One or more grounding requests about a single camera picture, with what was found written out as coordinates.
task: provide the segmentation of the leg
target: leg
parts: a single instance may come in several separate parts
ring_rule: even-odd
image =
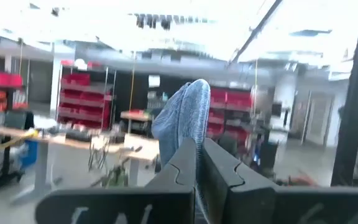
[[[128,134],[131,133],[132,120],[128,119]]]
[[[139,160],[137,159],[131,159],[129,161],[129,181],[128,186],[135,187],[137,186],[137,176],[139,172]]]
[[[34,185],[29,186],[21,193],[16,195],[12,204],[17,205],[26,203],[29,200],[45,196],[52,189],[51,185],[47,183],[48,170],[48,143],[39,142],[37,149],[37,162],[35,163],[35,182]],[[62,178],[51,180],[55,184],[61,182]]]

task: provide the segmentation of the metal shelving rack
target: metal shelving rack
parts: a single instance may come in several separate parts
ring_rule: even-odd
[[[99,82],[93,82],[89,86],[83,86],[83,85],[76,85],[72,83],[62,83],[63,78],[63,69],[69,68],[70,74],[73,73],[73,70],[78,70],[82,72],[100,72],[104,73],[105,79],[104,83]],[[84,121],[93,121],[97,123],[101,123],[100,128],[104,129],[105,123],[105,112],[106,112],[106,103],[105,101],[110,101],[110,116],[109,116],[109,125],[108,129],[111,128],[112,122],[115,120],[115,86],[116,86],[116,75],[117,71],[114,71],[114,80],[113,84],[108,84],[108,77],[109,77],[109,67],[101,67],[101,68],[90,68],[87,70],[80,70],[76,68],[74,65],[61,65],[60,66],[60,74],[59,74],[59,83],[58,83],[58,93],[57,93],[57,100],[56,100],[56,113],[55,113],[55,119],[58,120],[59,116],[64,116],[66,118],[71,119],[80,119]],[[92,100],[85,100],[80,98],[68,98],[61,95],[62,90],[75,90],[75,91],[81,91],[83,93],[100,93],[104,95],[103,102],[100,103],[98,101],[92,101]],[[69,103],[72,105],[83,105],[83,106],[90,106],[95,108],[102,108],[103,112],[101,115],[101,118],[99,118],[97,115],[88,115],[88,114],[81,114],[81,113],[72,113],[72,112],[66,112],[62,111],[60,109],[60,103]]]

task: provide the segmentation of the black pole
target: black pole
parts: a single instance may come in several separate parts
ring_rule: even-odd
[[[358,40],[344,107],[331,186],[351,185],[358,152]]]
[[[276,11],[276,9],[279,7],[279,5],[281,4],[282,1],[283,0],[275,0],[272,7],[270,7],[270,9],[266,12],[264,17],[258,23],[257,27],[251,32],[250,36],[248,37],[248,39],[246,40],[244,45],[239,49],[236,56],[234,56],[234,58],[227,63],[227,67],[229,67],[231,65],[231,63],[233,63],[233,62],[237,63],[240,55],[248,48],[248,46],[251,44],[251,42],[258,36],[260,31],[262,31],[262,29],[264,28],[264,26],[269,21],[269,19],[271,18],[273,13]]]

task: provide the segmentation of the desk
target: desk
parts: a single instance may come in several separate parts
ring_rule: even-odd
[[[4,136],[19,138],[25,135],[25,133],[26,131],[19,129],[0,128],[0,134]],[[32,137],[29,140],[37,141],[39,143],[37,149],[37,162],[35,164],[35,182],[33,186],[29,187],[28,189],[21,192],[18,196],[16,196],[12,201],[13,204],[19,204],[33,198],[43,197],[52,189],[51,184],[47,182],[48,145],[50,143],[68,146],[75,149],[90,149],[90,143],[66,139],[64,135],[46,138]],[[135,148],[142,146],[142,150],[139,152],[119,152],[119,149],[124,146],[133,146]],[[158,156],[158,140],[146,139],[133,134],[127,134],[125,135],[124,144],[111,144],[109,146],[109,153],[118,152],[122,153],[122,157],[130,158],[129,185],[136,186],[139,171],[139,161],[151,162]]]
[[[151,115],[131,111],[121,112],[121,118],[128,119],[128,133],[131,133],[132,120],[143,122],[148,122],[152,120]]]

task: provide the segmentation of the cable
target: cable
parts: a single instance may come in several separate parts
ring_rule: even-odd
[[[18,143],[19,141],[23,141],[23,140],[26,140],[28,138],[35,137],[35,136],[38,136],[38,131],[36,131],[35,129],[30,129],[23,136],[21,136],[19,138],[11,139],[8,142],[0,144],[0,150],[5,149],[9,146],[13,146],[16,143]]]
[[[21,72],[22,72],[22,56],[23,56],[23,41],[21,41],[21,43],[20,43],[19,75],[21,75]]]
[[[129,100],[129,110],[131,110],[132,108],[132,94],[134,92],[135,66],[136,66],[136,52],[134,52],[134,67],[132,68],[131,99]]]
[[[256,117],[256,95],[257,95],[257,91],[258,91],[258,87],[257,87],[257,78],[258,77],[258,58],[256,59],[256,63],[255,63],[255,92],[254,92],[254,118]]]

